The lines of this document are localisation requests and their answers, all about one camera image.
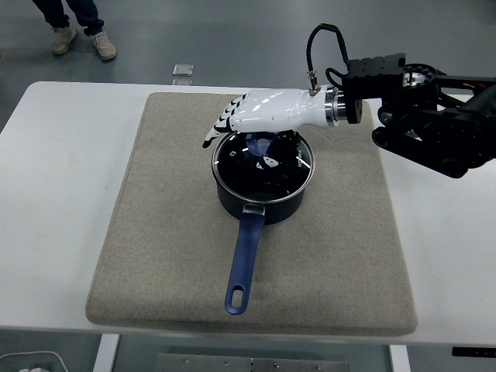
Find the white table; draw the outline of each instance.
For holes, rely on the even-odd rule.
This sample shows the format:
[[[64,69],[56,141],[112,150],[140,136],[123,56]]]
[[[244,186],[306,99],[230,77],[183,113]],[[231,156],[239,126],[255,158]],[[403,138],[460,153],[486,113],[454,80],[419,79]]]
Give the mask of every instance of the white table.
[[[171,334],[94,325],[84,316],[136,130],[155,91],[241,95],[249,88],[39,82],[27,89],[0,134],[0,328]],[[370,103],[374,114],[380,102]],[[453,180],[386,151],[381,156],[418,327],[402,337],[309,339],[496,345],[496,162]]]

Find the white robotic hand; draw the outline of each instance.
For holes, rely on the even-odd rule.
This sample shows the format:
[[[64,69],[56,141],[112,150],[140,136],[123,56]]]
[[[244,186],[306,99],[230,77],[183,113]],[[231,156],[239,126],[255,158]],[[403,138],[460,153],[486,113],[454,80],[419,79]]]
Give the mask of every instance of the white robotic hand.
[[[337,90],[322,86],[311,96],[301,89],[258,89],[231,101],[213,128],[203,147],[210,146],[221,133],[278,133],[298,130],[304,124],[328,128],[337,119]]]

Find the saucepan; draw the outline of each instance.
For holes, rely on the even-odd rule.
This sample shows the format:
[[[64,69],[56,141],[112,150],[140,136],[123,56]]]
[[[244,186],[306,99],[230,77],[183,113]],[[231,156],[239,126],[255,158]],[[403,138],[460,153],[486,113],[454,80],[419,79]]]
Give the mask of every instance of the saucepan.
[[[219,200],[239,220],[227,312],[246,311],[263,227],[296,212],[314,169],[310,146],[293,131],[230,133],[215,148],[212,172]]]

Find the pot lid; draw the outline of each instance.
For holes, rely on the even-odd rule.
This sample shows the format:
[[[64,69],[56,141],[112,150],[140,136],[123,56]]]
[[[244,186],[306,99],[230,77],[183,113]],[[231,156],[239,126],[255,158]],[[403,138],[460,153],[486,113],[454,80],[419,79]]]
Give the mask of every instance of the pot lid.
[[[314,166],[310,147],[292,130],[230,133],[212,157],[215,179],[232,194],[256,202],[296,195],[310,180]]]

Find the sneaker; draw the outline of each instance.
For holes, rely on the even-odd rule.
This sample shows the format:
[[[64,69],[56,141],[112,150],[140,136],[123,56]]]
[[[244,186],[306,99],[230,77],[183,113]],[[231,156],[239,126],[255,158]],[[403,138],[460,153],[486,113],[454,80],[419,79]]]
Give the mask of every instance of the sneaker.
[[[78,35],[78,31],[73,26],[64,27],[63,29],[53,27],[53,54],[61,55],[67,53],[72,41]]]
[[[117,51],[112,43],[110,43],[109,38],[105,31],[101,31],[94,36],[91,36],[91,42],[93,47],[98,51],[101,60],[111,60],[115,58]]]

